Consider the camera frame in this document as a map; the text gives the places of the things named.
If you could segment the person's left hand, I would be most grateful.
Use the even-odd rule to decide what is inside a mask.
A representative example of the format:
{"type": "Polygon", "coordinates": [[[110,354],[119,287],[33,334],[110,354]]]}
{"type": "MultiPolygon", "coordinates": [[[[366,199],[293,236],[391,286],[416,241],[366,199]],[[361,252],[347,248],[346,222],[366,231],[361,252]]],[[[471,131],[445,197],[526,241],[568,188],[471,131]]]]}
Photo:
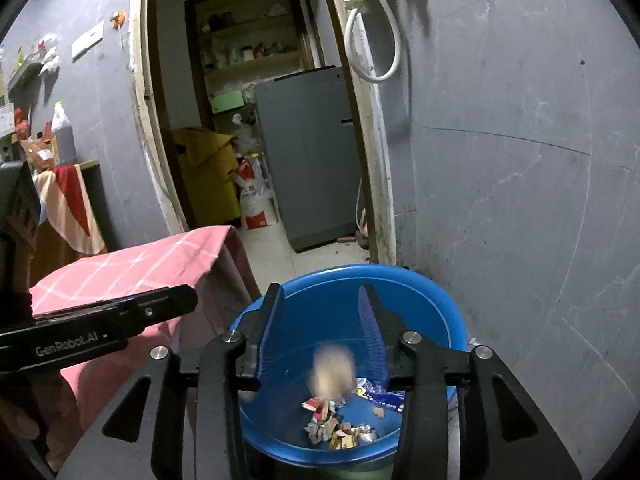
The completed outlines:
{"type": "Polygon", "coordinates": [[[1,422],[17,439],[43,437],[44,460],[58,472],[82,436],[72,387],[59,370],[1,378],[1,422]]]}

